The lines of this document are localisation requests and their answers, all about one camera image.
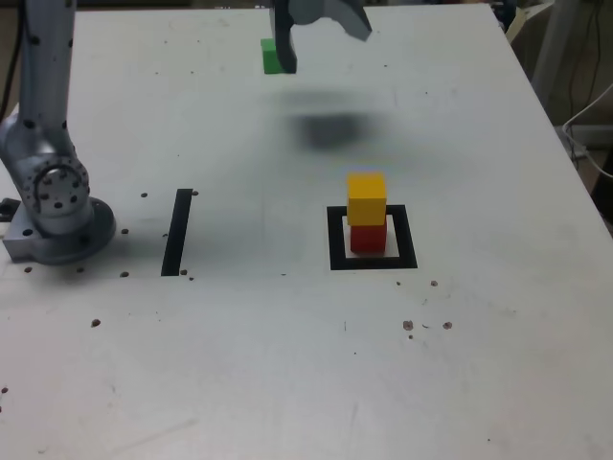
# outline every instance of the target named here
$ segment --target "white cable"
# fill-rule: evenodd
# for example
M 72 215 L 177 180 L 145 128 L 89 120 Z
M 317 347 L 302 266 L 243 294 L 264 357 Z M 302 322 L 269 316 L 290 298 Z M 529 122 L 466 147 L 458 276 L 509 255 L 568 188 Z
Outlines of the white cable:
M 579 142 L 577 142 L 575 139 L 573 139 L 573 137 L 571 137 L 571 135 L 568 133 L 568 129 L 570 127 L 570 124 L 573 123 L 580 115 L 582 115 L 583 113 L 585 113 L 589 108 L 591 108 L 593 105 L 595 105 L 600 99 L 602 99 L 606 93 L 608 93 L 611 89 L 613 89 L 613 83 L 611 83 L 609 85 L 608 88 L 606 88 L 602 94 L 599 95 L 598 98 L 596 98 L 592 103 L 590 103 L 589 105 L 587 105 L 581 112 L 579 112 L 577 115 L 575 115 L 574 117 L 572 117 L 568 122 L 566 122 L 564 125 L 562 125 L 562 132 L 564 133 L 564 135 L 566 136 L 566 138 L 573 143 L 573 145 L 579 149 L 579 151 L 581 153 L 583 153 L 585 155 L 585 157 L 590 161 L 590 163 L 592 164 L 592 166 L 594 168 L 596 168 L 598 170 L 598 172 L 606 177 L 608 177 L 609 179 L 613 179 L 613 174 L 609 174 L 607 171 L 603 170 L 598 163 L 596 163 L 596 161 L 594 160 L 594 158 L 592 158 L 592 155 L 590 154 L 590 152 L 587 150 L 587 148 L 585 146 L 582 146 Z

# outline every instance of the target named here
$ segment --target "stacked cubes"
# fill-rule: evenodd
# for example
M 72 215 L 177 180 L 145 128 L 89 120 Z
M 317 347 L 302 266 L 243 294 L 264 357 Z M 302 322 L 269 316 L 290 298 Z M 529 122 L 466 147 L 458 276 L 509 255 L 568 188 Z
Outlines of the stacked cubes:
M 352 252 L 383 254 L 387 240 L 385 177 L 381 172 L 352 172 L 347 186 Z

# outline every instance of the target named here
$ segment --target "black line marking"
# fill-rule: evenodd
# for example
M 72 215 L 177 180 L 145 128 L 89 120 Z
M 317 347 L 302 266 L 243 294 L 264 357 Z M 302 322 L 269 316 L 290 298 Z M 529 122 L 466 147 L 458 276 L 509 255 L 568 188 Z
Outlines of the black line marking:
M 177 190 L 176 198 L 174 199 L 174 209 L 172 210 L 169 237 L 166 241 L 166 252 L 162 262 L 162 276 L 179 276 L 191 205 L 192 189 Z
M 345 255 L 345 236 L 343 235 L 343 217 L 347 215 L 347 206 L 328 207 L 330 270 L 393 270 L 418 267 L 406 208 L 402 204 L 393 204 L 387 206 L 386 213 L 392 216 L 394 221 L 398 257 L 348 259 Z

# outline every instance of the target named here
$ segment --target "robotic arm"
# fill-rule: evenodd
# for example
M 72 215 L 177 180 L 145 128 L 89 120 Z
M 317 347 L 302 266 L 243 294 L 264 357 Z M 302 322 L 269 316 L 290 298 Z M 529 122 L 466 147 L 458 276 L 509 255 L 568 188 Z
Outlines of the robotic arm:
M 294 24 L 331 17 L 353 36 L 372 31 L 359 0 L 272 0 L 277 54 L 296 72 Z M 66 113 L 76 0 L 22 0 L 19 112 L 0 125 L 0 158 L 21 195 L 4 245 L 14 262 L 68 264 L 113 238 L 111 209 L 89 195 L 89 176 L 77 158 Z

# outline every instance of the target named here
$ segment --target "wooden block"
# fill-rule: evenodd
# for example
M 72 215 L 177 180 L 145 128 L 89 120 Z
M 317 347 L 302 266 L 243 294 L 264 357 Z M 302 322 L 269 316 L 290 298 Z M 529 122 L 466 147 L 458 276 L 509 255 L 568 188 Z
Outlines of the wooden block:
M 355 254 L 383 254 L 387 241 L 387 220 L 383 225 L 354 226 L 350 238 L 350 248 Z
M 347 223 L 372 226 L 385 223 L 387 194 L 381 172 L 351 172 L 347 176 Z
M 260 40 L 261 58 L 264 65 L 264 74 L 274 75 L 283 74 L 284 69 L 277 57 L 277 45 L 274 38 L 263 38 Z

